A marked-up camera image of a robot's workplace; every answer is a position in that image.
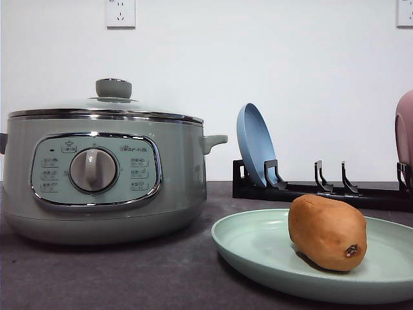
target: brand logo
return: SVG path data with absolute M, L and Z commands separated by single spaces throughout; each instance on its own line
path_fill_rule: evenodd
M 147 152 L 146 147 L 130 147 L 129 145 L 122 145 L 119 148 L 121 152 Z

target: pot handle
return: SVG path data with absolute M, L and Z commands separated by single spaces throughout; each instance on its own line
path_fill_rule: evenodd
M 219 134 L 216 136 L 205 136 L 203 137 L 202 142 L 203 153 L 204 155 L 207 155 L 215 145 L 228 142 L 228 136 L 224 134 Z
M 6 152 L 7 138 L 7 134 L 0 134 L 0 154 L 4 155 Z

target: countertop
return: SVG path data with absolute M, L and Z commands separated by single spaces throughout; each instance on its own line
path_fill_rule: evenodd
M 283 294 L 244 277 L 218 254 L 220 218 L 289 203 L 232 198 L 232 182 L 210 181 L 202 215 L 168 236 L 111 246 L 48 245 L 1 220 L 1 309 L 369 309 Z M 413 227 L 413 213 L 361 210 Z M 413 300 L 374 309 L 413 309 Z

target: potato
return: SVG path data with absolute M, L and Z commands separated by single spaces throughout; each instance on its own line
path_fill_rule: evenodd
M 325 269 L 349 271 L 367 250 L 366 219 L 351 205 L 316 195 L 296 198 L 288 212 L 290 239 Z

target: control panel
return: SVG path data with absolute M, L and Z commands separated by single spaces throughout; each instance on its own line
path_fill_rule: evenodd
M 144 136 L 75 133 L 37 144 L 31 184 L 38 198 L 63 205 L 142 200 L 161 185 L 155 143 Z

